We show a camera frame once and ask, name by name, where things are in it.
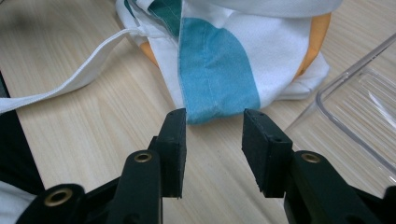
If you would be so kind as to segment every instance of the teal stripe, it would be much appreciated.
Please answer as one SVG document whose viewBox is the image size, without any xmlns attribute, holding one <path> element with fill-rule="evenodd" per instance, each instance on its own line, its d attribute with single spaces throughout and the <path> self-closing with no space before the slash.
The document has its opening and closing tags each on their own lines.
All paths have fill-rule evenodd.
<svg viewBox="0 0 396 224">
<path fill-rule="evenodd" d="M 204 20 L 184 18 L 179 45 L 189 124 L 260 108 L 248 56 L 233 34 Z"/>
<path fill-rule="evenodd" d="M 134 13 L 132 12 L 131 6 L 129 5 L 128 0 L 124 0 L 124 5 L 126 7 L 126 9 L 128 9 L 129 13 L 131 13 L 131 15 L 135 18 Z"/>
<path fill-rule="evenodd" d="M 173 36 L 178 36 L 181 18 L 181 0 L 155 0 L 148 12 L 164 22 Z"/>
</svg>

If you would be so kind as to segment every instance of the brass insert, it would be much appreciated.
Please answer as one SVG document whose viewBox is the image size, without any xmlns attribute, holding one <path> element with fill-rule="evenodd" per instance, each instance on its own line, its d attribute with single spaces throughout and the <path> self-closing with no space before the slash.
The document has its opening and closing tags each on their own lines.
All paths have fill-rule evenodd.
<svg viewBox="0 0 396 224">
<path fill-rule="evenodd" d="M 147 152 L 141 152 L 137 155 L 134 156 L 134 160 L 137 162 L 146 162 L 146 161 L 150 161 L 152 158 L 150 153 Z"/>
<path fill-rule="evenodd" d="M 67 202 L 73 195 L 71 189 L 58 189 L 53 191 L 44 201 L 44 205 L 48 207 L 58 206 L 62 203 Z"/>
<path fill-rule="evenodd" d="M 320 162 L 320 158 L 315 155 L 315 154 L 311 154 L 311 153 L 304 153 L 303 155 L 301 155 L 301 157 L 305 160 L 305 161 L 309 161 L 312 163 L 318 163 Z"/>
</svg>

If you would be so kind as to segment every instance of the transparent plastic box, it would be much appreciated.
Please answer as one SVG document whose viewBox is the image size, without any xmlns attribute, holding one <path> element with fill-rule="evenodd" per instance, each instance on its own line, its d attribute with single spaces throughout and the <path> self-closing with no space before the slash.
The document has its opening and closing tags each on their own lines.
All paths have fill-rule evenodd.
<svg viewBox="0 0 396 224">
<path fill-rule="evenodd" d="M 345 181 L 382 197 L 396 185 L 396 34 L 318 91 L 285 131 Z"/>
</svg>

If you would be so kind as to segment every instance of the fabric bag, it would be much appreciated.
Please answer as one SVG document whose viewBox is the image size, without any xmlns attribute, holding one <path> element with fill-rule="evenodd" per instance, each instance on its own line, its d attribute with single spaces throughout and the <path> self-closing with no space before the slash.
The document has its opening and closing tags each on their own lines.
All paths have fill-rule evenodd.
<svg viewBox="0 0 396 224">
<path fill-rule="evenodd" d="M 198 124 L 304 99 L 327 76 L 320 53 L 341 0 L 117 0 L 126 29 L 102 43 L 57 89 L 0 99 L 0 113 L 89 84 L 126 36 L 160 68 L 176 108 Z"/>
</svg>

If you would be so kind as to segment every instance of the wooden table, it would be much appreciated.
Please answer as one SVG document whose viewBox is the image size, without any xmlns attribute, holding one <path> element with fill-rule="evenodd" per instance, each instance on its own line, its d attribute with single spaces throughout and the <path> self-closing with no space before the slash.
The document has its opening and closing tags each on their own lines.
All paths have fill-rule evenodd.
<svg viewBox="0 0 396 224">
<path fill-rule="evenodd" d="M 0 5 L 0 69 L 12 97 L 50 91 L 121 28 L 113 0 L 6 0 Z M 332 14 L 322 52 L 325 83 L 396 32 L 394 0 L 346 0 Z M 174 109 L 160 71 L 123 40 L 87 87 L 18 109 L 44 185 L 95 189 L 120 175 Z M 312 102 L 263 109 L 282 129 Z M 164 199 L 165 223 L 287 223 L 281 200 L 265 199 L 241 150 L 242 116 L 187 128 L 182 200 Z"/>
</svg>

